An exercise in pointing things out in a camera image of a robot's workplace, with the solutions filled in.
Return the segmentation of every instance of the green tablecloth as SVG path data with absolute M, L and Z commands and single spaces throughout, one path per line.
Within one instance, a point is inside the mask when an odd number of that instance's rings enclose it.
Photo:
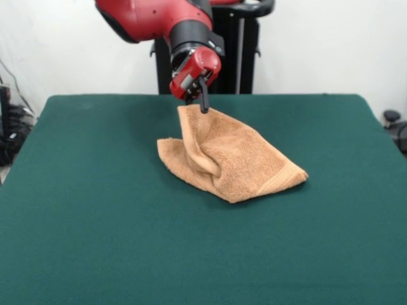
M 173 98 L 53 97 L 0 189 L 0 304 L 407 304 L 407 162 L 366 102 L 211 102 L 310 180 L 229 205 L 161 163 Z

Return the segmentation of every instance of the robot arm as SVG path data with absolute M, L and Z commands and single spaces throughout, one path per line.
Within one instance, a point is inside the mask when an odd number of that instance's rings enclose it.
M 96 0 L 96 7 L 128 43 L 164 37 L 171 52 L 172 94 L 192 103 L 201 97 L 209 110 L 207 87 L 221 70 L 224 41 L 213 33 L 212 4 L 239 0 Z

